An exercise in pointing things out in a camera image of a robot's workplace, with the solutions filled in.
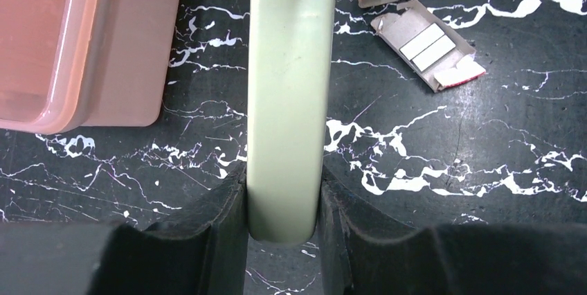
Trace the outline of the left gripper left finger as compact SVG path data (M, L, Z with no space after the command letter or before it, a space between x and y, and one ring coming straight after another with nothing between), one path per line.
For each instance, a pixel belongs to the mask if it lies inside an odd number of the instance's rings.
M1 225L2 294L241 294L245 165L140 230L124 222Z

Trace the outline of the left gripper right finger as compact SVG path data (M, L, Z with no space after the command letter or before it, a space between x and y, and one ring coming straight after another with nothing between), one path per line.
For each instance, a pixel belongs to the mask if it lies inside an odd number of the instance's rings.
M323 170L318 242L326 294L585 294L585 224L414 229Z

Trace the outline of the cardboard staples tray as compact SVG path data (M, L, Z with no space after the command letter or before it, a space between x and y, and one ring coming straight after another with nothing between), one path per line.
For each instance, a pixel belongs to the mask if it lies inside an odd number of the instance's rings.
M370 25L433 92L486 74L475 60L475 48L420 1L399 3L397 9L375 17Z

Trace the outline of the beige stapler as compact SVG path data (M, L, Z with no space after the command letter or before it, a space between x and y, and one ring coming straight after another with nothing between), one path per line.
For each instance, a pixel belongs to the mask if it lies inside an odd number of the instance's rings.
M251 236L314 233L335 0L250 0L246 190Z

